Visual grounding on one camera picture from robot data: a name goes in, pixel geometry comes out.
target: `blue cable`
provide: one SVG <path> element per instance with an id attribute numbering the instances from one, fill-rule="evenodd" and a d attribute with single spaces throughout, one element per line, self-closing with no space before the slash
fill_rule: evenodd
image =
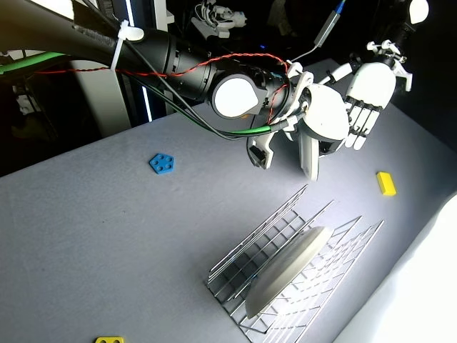
<path id="1" fill-rule="evenodd" d="M 343 11 L 343 7 L 344 7 L 344 3 L 345 2 L 346 2 L 346 0 L 341 0 L 340 4 L 336 7 L 335 12 L 337 14 L 341 14 L 341 12 Z"/>

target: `light strip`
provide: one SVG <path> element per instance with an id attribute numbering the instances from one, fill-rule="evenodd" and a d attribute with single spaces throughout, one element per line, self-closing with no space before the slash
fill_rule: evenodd
<path id="1" fill-rule="evenodd" d="M 126 0 L 126 5 L 127 5 L 127 14 L 129 15 L 130 26 L 135 26 L 134 14 L 131 11 L 130 0 Z"/>
<path id="2" fill-rule="evenodd" d="M 146 91 L 146 87 L 143 87 L 143 96 L 144 96 L 144 103 L 146 105 L 146 112 L 148 112 L 148 120 L 149 120 L 149 122 L 151 122 L 152 121 L 151 107 L 149 107 L 148 92 Z"/>
<path id="3" fill-rule="evenodd" d="M 126 0 L 126 5 L 127 5 L 127 14 L 129 15 L 130 26 L 135 26 L 134 14 L 132 13 L 132 10 L 131 10 L 130 0 Z M 148 113 L 148 120 L 149 120 L 149 122 L 151 122 L 152 115 L 151 115 L 151 107 L 149 106 L 148 92 L 146 91 L 145 87 L 142 87 L 142 88 L 143 88 L 144 105 L 146 106 L 146 112 Z"/>

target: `metal frame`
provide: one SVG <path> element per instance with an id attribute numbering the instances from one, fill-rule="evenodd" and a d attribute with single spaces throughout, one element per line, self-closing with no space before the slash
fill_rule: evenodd
<path id="1" fill-rule="evenodd" d="M 336 228 L 326 246 L 282 293 L 248 319 L 244 303 L 256 275 L 334 203 L 305 220 L 293 210 L 305 190 L 306 186 L 209 272 L 207 287 L 251 342 L 298 342 L 383 224 L 357 232 L 360 216 Z"/>

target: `dark background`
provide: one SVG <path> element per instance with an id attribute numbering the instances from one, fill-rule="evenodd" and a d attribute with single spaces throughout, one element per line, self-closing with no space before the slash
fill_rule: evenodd
<path id="1" fill-rule="evenodd" d="M 136 18 L 141 18 L 140 14 L 143 14 L 142 25 L 154 27 L 154 16 L 149 13 L 154 2 L 132 2 Z M 417 32 L 405 46 L 408 61 L 404 66 L 413 73 L 412 91 L 406 93 L 402 81 L 398 79 L 392 102 L 457 151 L 457 105 L 453 96 L 457 73 L 452 53 L 457 39 L 453 25 L 457 3 L 452 0 L 428 2 L 430 13 L 427 20 L 417 26 Z M 121 0 L 113 1 L 120 19 L 123 15 L 126 17 L 122 11 L 123 3 Z M 247 25 L 232 29 L 230 39 L 211 37 L 208 41 L 190 23 L 198 3 L 199 1 L 167 0 L 167 7 L 174 14 L 176 22 L 169 25 L 171 33 L 212 51 L 213 56 L 228 52 L 269 52 L 283 59 L 292 59 L 312 48 L 314 38 L 330 11 L 336 8 L 338 0 L 286 0 L 284 11 L 291 33 L 283 36 L 276 27 L 266 24 L 272 0 L 218 0 L 219 5 L 243 11 L 248 19 Z M 370 61 L 372 55 L 365 51 L 366 43 L 388 38 L 385 37 L 386 25 L 399 15 L 397 8 L 401 8 L 401 5 L 399 0 L 347 0 L 340 20 L 323 47 L 305 56 L 300 62 L 308 65 L 332 58 L 338 63 L 345 63 L 351 52 L 360 54 L 364 61 Z M 59 67 L 68 68 L 67 63 L 63 61 Z M 256 59 L 253 63 L 262 65 L 263 60 Z M 128 80 L 123 79 L 121 85 L 130 94 L 124 95 L 124 98 L 132 126 L 142 124 L 146 118 L 144 103 L 137 97 L 139 92 L 138 89 L 133 89 L 135 85 L 130 85 Z M 22 87 L 38 101 L 37 113 L 28 115 L 27 118 L 22 116 L 11 89 L 13 85 Z M 155 117 L 164 113 L 163 106 L 157 101 L 153 100 L 151 105 L 157 114 Z M 0 114 L 0 175 L 101 138 L 90 108 L 72 74 L 32 74 L 19 80 L 0 78 Z"/>

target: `red wire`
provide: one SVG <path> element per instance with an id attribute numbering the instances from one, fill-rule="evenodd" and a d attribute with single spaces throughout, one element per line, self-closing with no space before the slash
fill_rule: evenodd
<path id="1" fill-rule="evenodd" d="M 197 68 L 200 66 L 205 66 L 207 64 L 213 63 L 215 61 L 220 61 L 221 59 L 230 59 L 231 57 L 270 57 L 272 59 L 275 59 L 279 61 L 281 64 L 284 65 L 286 71 L 288 68 L 288 65 L 285 61 L 280 59 L 277 56 L 274 56 L 272 54 L 229 54 L 229 55 L 223 55 L 219 57 L 214 57 L 212 59 L 209 59 L 208 61 L 201 62 L 197 64 L 196 66 L 193 66 L 190 69 L 187 69 L 185 71 L 179 72 L 179 73 L 171 73 L 171 74 L 161 74 L 161 73 L 155 73 L 153 71 L 150 72 L 138 72 L 138 71 L 129 71 L 125 69 L 116 69 L 117 72 L 119 73 L 124 73 L 127 75 L 138 75 L 138 76 L 160 76 L 160 77 L 167 77 L 167 76 L 174 76 L 174 77 L 179 77 L 183 76 L 184 74 L 191 73 L 195 71 Z M 95 68 L 95 69 L 62 69 L 62 70 L 53 70 L 53 71 L 37 71 L 35 74 L 63 74 L 63 73 L 68 73 L 68 72 L 82 72 L 82 71 L 98 71 L 98 70 L 107 70 L 109 69 L 106 66 L 103 66 L 101 68 Z"/>
<path id="2" fill-rule="evenodd" d="M 268 125 L 270 124 L 270 121 L 271 121 L 271 117 L 273 116 L 273 104 L 274 104 L 274 100 L 276 98 L 276 95 L 284 88 L 287 87 L 287 84 L 283 84 L 281 87 L 279 87 L 277 90 L 275 90 L 275 92 L 273 93 L 273 98 L 271 98 L 271 107 L 270 107 L 270 113 L 268 113 Z"/>

